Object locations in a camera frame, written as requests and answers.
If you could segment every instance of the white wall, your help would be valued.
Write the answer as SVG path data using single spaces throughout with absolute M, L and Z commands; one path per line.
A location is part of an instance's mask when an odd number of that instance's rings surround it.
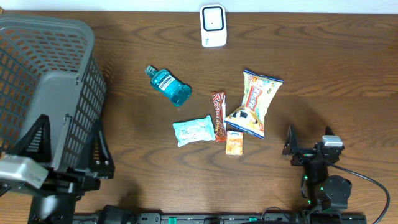
M 228 12 L 398 14 L 398 0 L 0 0 L 5 10 L 198 12 L 212 3 Z

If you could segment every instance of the light blue packet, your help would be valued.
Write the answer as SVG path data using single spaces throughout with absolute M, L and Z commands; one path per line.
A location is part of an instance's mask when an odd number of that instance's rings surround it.
M 215 140 L 213 122 L 211 116 L 206 118 L 174 123 L 175 137 L 178 140 L 178 146 L 184 146 L 195 141 L 211 141 Z

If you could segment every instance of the snack bag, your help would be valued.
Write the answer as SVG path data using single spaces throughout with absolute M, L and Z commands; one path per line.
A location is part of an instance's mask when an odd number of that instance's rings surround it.
M 173 128 L 175 130 L 175 137 L 177 137 L 179 147 L 190 142 L 201 140 L 210 141 L 216 139 L 210 115 L 207 115 L 207 117 L 203 119 L 174 123 Z
M 226 141 L 226 123 L 225 119 L 225 92 L 214 91 L 211 92 L 213 98 L 214 109 L 216 110 L 216 123 L 215 123 L 215 135 L 216 142 Z
M 243 70 L 244 97 L 242 105 L 225 118 L 225 123 L 264 139 L 264 117 L 271 100 L 283 80 Z
M 243 133 L 240 131 L 228 131 L 225 154 L 242 156 L 243 154 Z

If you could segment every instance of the green connector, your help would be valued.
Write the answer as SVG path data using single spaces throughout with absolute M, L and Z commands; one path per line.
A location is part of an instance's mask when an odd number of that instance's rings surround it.
M 177 218 L 172 218 L 172 217 L 170 217 L 169 218 L 169 224 L 177 224 Z

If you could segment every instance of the red candy wrapper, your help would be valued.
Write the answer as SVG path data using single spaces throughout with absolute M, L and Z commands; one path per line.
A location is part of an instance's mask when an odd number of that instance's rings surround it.
M 216 110 L 216 123 L 214 133 L 216 135 L 216 142 L 226 141 L 226 123 L 225 118 L 225 92 L 214 91 L 211 92 L 213 97 L 214 109 Z

